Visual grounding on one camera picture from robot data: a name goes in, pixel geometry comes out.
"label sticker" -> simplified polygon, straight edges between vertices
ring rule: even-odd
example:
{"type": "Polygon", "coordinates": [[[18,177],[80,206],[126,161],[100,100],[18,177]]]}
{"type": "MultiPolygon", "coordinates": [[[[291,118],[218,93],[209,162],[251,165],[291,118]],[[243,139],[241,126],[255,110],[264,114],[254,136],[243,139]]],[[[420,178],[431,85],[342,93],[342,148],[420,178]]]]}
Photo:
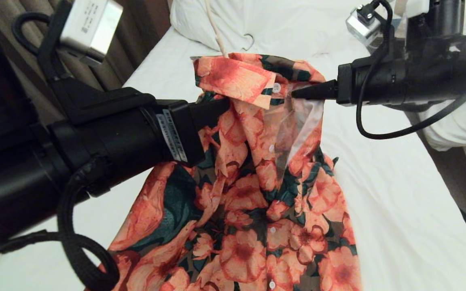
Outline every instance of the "label sticker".
{"type": "Polygon", "coordinates": [[[181,161],[179,157],[178,151],[176,150],[176,143],[172,138],[172,134],[170,134],[170,128],[168,127],[168,122],[163,114],[156,114],[157,121],[159,121],[159,127],[161,127],[161,132],[163,133],[163,137],[165,138],[165,142],[167,143],[168,149],[172,154],[174,160],[181,161]]]}
{"type": "Polygon", "coordinates": [[[170,128],[170,131],[172,133],[172,138],[176,143],[176,150],[179,154],[179,157],[181,158],[181,160],[183,160],[183,162],[188,162],[188,159],[186,158],[186,153],[184,152],[183,143],[181,143],[181,139],[179,138],[179,134],[176,130],[176,125],[174,124],[174,120],[172,120],[172,115],[170,115],[170,110],[163,109],[163,114],[165,115],[168,127],[170,128]]]}

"curtain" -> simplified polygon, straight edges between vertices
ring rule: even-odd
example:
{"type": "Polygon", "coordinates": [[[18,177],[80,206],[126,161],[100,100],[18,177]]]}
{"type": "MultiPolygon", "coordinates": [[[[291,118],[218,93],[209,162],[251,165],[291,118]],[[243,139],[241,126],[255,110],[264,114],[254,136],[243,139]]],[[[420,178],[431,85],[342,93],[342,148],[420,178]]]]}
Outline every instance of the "curtain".
{"type": "MultiPolygon", "coordinates": [[[[170,27],[166,0],[116,1],[123,6],[123,14],[104,63],[98,67],[89,67],[71,56],[61,54],[63,63],[75,78],[103,91],[122,87],[170,27]]],[[[44,80],[35,56],[13,37],[11,24],[26,11],[51,15],[59,2],[0,0],[0,44],[44,124],[63,119],[63,111],[44,80]]],[[[43,23],[28,22],[23,26],[24,35],[37,47],[47,29],[43,23]]]]}

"wrinkled fabric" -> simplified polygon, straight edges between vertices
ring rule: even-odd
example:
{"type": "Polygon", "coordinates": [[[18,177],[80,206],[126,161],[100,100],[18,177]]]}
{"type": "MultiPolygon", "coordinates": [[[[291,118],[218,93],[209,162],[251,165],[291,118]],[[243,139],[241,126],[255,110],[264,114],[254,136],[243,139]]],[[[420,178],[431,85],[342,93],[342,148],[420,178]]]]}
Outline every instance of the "wrinkled fabric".
{"type": "Polygon", "coordinates": [[[111,243],[116,291],[360,291],[355,238],[322,154],[325,81],[304,61],[232,53],[194,58],[200,102],[230,98],[199,132],[205,160],[152,170],[111,243]]]}

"floral shirt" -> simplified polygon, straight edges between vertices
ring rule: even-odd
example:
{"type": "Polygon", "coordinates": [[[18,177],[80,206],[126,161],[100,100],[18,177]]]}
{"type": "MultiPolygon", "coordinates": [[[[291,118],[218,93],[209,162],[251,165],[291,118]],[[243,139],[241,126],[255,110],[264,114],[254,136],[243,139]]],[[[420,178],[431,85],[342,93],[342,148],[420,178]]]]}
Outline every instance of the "floral shirt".
{"type": "Polygon", "coordinates": [[[199,132],[206,159],[150,173],[112,242],[117,291],[360,291],[354,234],[331,160],[323,82],[304,61],[232,53],[194,58],[201,102],[231,99],[199,132]]]}

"white button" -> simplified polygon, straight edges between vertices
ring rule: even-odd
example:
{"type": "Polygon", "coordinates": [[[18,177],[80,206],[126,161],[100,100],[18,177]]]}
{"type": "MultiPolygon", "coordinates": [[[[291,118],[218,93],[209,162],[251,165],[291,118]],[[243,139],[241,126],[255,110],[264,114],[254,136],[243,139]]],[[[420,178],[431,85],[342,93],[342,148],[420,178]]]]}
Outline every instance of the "white button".
{"type": "Polygon", "coordinates": [[[274,83],[274,86],[272,87],[272,92],[279,93],[281,89],[282,89],[282,86],[279,83],[274,83]]]}

